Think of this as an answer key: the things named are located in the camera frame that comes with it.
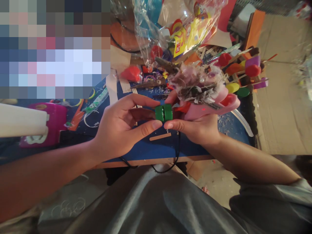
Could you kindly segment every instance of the plastic tube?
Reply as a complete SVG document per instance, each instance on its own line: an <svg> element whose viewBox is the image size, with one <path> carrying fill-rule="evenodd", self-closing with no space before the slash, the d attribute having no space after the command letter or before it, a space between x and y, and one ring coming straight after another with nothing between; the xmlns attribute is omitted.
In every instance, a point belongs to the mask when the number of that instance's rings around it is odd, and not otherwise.
<svg viewBox="0 0 312 234"><path fill-rule="evenodd" d="M247 123L245 118L241 115L241 113L237 109L234 109L231 112L242 123L242 125L244 126L248 136L253 137L254 136L253 132L251 131L251 128L250 128L249 124Z"/></svg>

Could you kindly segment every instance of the table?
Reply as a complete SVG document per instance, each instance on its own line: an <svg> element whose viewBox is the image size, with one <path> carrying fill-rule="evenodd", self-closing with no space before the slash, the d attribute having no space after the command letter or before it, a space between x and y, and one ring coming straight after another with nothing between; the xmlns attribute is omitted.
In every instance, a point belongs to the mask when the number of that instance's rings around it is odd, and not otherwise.
<svg viewBox="0 0 312 234"><path fill-rule="evenodd" d="M96 91L103 90L103 85L105 84L106 79L104 78L96 87ZM158 88L154 88L153 90L137 90L139 94L146 95L152 97L153 95L157 95L161 93ZM128 95L130 93L123 93L120 83L117 83L117 96L118 99ZM88 101L85 103L82 108L92 103L94 100ZM49 99L19 99L18 106L27 107L31 103L38 103L38 102L49 102ZM67 99L67 101L71 105L75 105L79 102L79 99ZM105 107L109 105L109 97L103 102L102 105L99 106L98 112L91 113L87 118L86 121L88 125L93 126L94 123L100 122L103 111ZM74 113L76 112L77 107L69 108L68 107L68 121L72 120ZM242 124L237 120L237 118L232 113L227 113L223 116L220 116L218 120L218 128L220 132L227 134L228 136L249 144L249 137L245 132L244 127ZM178 143L178 135L177 131L169 130L172 134L171 137L166 137L163 139L149 141L151 136L157 136L161 134L167 133L164 128L160 128L156 130L154 133L149 135L148 137L144 138L140 142L138 142L132 150L124 155L124 158L133 166L136 165L146 165L146 164L157 164L157 163L168 163L174 162L175 160L175 147ZM82 141L90 140L93 136L97 133L97 128L89 128L87 127L84 122L82 121L79 124L79 127L76 131L77 134L82 134L85 138ZM212 156L208 154L208 152L202 148L200 145L194 144L188 140L188 138L181 134L181 143L180 143L180 157L179 162L186 162L186 161L197 161L197 160L207 160L213 159ZM12 161L14 159L22 158L27 155L31 155L34 153L38 153L41 151L50 150L43 149L43 148L36 148L36 149L21 149L19 148L17 152L14 154L15 156L10 155L11 158L2 160L0 163L3 164L5 161ZM108 168L108 167L122 167L127 166L121 159L116 158L106 162L101 163L96 168Z"/></svg>

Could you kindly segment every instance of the floor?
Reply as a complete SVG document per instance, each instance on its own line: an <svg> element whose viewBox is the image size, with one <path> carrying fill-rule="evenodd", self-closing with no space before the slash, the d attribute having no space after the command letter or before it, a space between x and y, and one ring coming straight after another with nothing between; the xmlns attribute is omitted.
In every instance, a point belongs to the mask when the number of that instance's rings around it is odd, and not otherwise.
<svg viewBox="0 0 312 234"><path fill-rule="evenodd" d="M234 177L219 161L215 160L213 163L211 160L198 181L190 176L189 179L199 188L206 186L213 199L221 206L230 209L228 202L231 197L239 194L240 189L240 186L234 182Z"/></svg>

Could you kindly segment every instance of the black wire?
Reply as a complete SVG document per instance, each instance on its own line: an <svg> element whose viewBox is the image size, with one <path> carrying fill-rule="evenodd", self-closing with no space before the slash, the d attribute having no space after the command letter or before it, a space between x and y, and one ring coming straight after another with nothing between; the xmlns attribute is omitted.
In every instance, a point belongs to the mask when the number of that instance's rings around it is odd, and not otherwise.
<svg viewBox="0 0 312 234"><path fill-rule="evenodd" d="M130 165L130 163L127 161L127 160L125 160L123 157L119 157L122 161L124 161L125 162L125 164L127 164L130 168L137 168L137 166L131 166Z"/></svg>
<svg viewBox="0 0 312 234"><path fill-rule="evenodd" d="M180 155L180 143L181 143L181 133L179 132L178 147L175 149L176 150L175 151L175 155L176 155L175 162L173 163L173 165L169 169L167 169L167 170L165 170L163 172L157 171L155 169L155 167L153 165L151 165L151 167L154 169L155 172L157 172L159 174L163 174L163 173L166 173L166 172L170 171L176 165L176 163L178 162L178 159L179 159L179 155Z"/></svg>
<svg viewBox="0 0 312 234"><path fill-rule="evenodd" d="M124 26L124 25L122 24L122 22L120 21L120 19L116 18L116 20L117 20L118 23L120 23L120 25L121 25L125 30L127 30L128 32L131 32L131 33L133 33L133 34L135 33L135 32L134 32L133 30L131 30L130 28Z"/></svg>
<svg viewBox="0 0 312 234"><path fill-rule="evenodd" d="M114 37L113 37L112 34L110 34L110 38L111 38L111 39L113 40L113 42L114 42L121 50L123 50L124 52L133 53L133 54L137 54L137 53L141 52L140 50L129 51L129 50L124 49L121 45L119 45L119 44L117 43L117 41L114 39Z"/></svg>

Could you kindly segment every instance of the yellow bottle cap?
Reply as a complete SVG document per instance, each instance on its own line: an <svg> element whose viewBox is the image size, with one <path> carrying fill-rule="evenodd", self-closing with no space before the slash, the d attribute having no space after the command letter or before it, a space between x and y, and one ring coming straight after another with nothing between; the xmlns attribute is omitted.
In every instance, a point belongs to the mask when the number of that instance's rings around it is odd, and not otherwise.
<svg viewBox="0 0 312 234"><path fill-rule="evenodd" d="M228 93L235 93L240 89L240 85L238 83L231 83L225 86L228 89Z"/></svg>

